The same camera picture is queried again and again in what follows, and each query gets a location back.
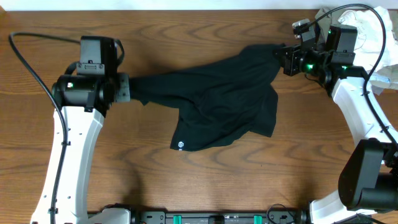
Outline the black t-shirt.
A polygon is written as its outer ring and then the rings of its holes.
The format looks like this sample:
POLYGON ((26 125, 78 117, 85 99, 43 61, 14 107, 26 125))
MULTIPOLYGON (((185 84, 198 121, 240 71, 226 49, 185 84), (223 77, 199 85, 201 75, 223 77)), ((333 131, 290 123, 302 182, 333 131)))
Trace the black t-shirt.
POLYGON ((171 149, 228 146, 249 131, 271 137, 278 104, 271 83, 280 70, 273 51, 280 48, 249 45, 218 62, 131 78, 130 96, 178 109, 171 149))

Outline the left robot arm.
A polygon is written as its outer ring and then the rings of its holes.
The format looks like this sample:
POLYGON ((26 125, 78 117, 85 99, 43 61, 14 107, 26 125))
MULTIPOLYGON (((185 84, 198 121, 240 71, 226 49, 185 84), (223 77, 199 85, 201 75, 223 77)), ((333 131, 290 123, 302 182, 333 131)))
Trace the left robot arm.
POLYGON ((130 99, 128 76, 118 73, 121 42, 83 36, 80 59, 53 84, 56 102, 52 151, 44 188, 31 223, 133 223, 129 207, 87 209, 87 191, 96 140, 107 110, 130 99))

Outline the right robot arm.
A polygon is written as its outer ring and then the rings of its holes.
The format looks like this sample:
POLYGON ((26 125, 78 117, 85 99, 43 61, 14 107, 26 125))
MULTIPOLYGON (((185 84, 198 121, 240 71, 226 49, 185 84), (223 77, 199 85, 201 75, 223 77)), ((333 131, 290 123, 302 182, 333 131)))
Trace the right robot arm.
POLYGON ((292 25, 300 43, 274 51, 283 73, 314 76, 339 106, 355 149, 336 191, 310 203, 297 223, 371 223, 371 215, 397 210, 397 131, 386 118, 363 67, 353 64, 357 29, 332 25, 324 47, 309 20, 292 25))

